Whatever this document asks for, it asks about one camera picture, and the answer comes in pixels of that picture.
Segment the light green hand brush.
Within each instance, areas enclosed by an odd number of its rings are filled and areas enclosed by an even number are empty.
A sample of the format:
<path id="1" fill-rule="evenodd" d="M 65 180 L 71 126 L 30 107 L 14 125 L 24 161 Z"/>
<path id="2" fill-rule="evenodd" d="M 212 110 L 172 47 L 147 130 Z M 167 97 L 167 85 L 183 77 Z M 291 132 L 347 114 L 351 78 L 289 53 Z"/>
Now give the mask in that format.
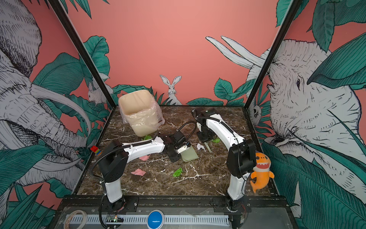
<path id="1" fill-rule="evenodd" d="M 207 143 L 207 142 L 205 142 L 205 146 L 206 146 L 206 148 L 208 149 L 208 151 L 209 151 L 210 153 L 212 153 L 212 150 L 210 149 L 210 147 L 209 147 L 209 145 L 208 145 L 208 143 Z"/>

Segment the light green dustpan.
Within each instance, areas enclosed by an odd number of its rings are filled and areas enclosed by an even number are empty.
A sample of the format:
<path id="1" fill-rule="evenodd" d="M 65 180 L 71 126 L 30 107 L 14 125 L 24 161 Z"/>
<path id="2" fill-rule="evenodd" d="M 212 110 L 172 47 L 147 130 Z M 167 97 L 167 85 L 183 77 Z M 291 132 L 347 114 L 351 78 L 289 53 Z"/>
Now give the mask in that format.
<path id="1" fill-rule="evenodd" d="M 193 146 L 191 146 L 187 150 L 183 151 L 181 153 L 181 157 L 184 162 L 189 162 L 189 161 L 196 160 L 199 158 L 199 156 L 197 155 Z"/>

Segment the cream trash bin with bag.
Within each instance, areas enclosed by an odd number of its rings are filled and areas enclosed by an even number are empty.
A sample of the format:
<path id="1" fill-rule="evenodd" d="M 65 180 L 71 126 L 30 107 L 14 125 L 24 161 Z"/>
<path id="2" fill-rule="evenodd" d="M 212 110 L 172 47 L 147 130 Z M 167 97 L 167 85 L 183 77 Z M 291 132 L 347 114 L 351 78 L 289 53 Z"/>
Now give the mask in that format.
<path id="1" fill-rule="evenodd" d="M 162 110 L 148 90 L 139 90 L 118 99 L 120 113 L 139 137 L 152 134 L 165 123 Z"/>

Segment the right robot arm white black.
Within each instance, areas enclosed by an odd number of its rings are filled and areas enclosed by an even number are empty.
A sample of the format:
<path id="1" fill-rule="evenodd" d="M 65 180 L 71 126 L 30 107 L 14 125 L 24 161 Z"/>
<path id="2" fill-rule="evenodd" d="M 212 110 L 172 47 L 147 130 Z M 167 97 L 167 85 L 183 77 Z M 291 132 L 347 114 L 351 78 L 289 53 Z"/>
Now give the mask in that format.
<path id="1" fill-rule="evenodd" d="M 197 136 L 202 142 L 218 137 L 228 150 L 226 166 L 231 174 L 226 192 L 226 207 L 236 212 L 246 205 L 245 186 L 256 166 L 255 143 L 236 133 L 215 109 L 193 109 L 191 114 L 197 123 Z"/>

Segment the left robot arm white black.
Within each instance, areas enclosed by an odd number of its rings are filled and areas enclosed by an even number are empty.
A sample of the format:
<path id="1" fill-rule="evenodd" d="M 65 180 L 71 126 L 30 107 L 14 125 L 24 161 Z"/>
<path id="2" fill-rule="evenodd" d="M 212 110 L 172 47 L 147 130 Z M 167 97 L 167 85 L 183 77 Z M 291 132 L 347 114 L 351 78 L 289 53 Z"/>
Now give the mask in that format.
<path id="1" fill-rule="evenodd" d="M 188 138 L 180 131 L 170 135 L 158 133 L 151 139 L 133 143 L 114 141 L 91 165 L 89 174 L 99 179 L 104 196 L 114 204 L 124 200 L 120 178 L 128 163 L 151 154 L 166 154 L 171 162 L 176 162 L 190 147 Z"/>

